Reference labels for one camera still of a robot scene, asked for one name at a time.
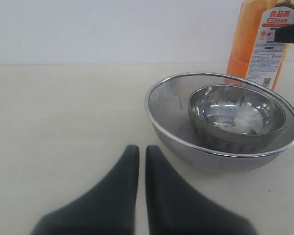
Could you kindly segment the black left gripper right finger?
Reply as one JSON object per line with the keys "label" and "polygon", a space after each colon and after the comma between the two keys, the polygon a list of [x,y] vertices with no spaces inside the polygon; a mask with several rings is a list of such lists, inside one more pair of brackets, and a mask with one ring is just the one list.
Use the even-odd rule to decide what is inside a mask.
{"label": "black left gripper right finger", "polygon": [[161,149],[146,149],[145,186],[151,235],[254,235],[252,223],[190,186]]}

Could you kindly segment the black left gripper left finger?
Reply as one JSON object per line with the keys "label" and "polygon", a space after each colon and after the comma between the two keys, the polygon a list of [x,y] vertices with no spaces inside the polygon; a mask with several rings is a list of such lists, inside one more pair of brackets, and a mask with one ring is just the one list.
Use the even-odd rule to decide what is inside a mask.
{"label": "black left gripper left finger", "polygon": [[93,188],[44,215],[33,235],[133,235],[140,152],[128,145],[114,167]]}

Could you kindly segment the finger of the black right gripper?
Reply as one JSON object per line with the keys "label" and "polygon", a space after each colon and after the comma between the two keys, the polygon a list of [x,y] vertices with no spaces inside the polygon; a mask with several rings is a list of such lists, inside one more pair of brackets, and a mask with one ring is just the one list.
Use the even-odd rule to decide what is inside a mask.
{"label": "finger of the black right gripper", "polygon": [[274,41],[276,43],[294,44],[294,24],[277,29],[275,31]]}

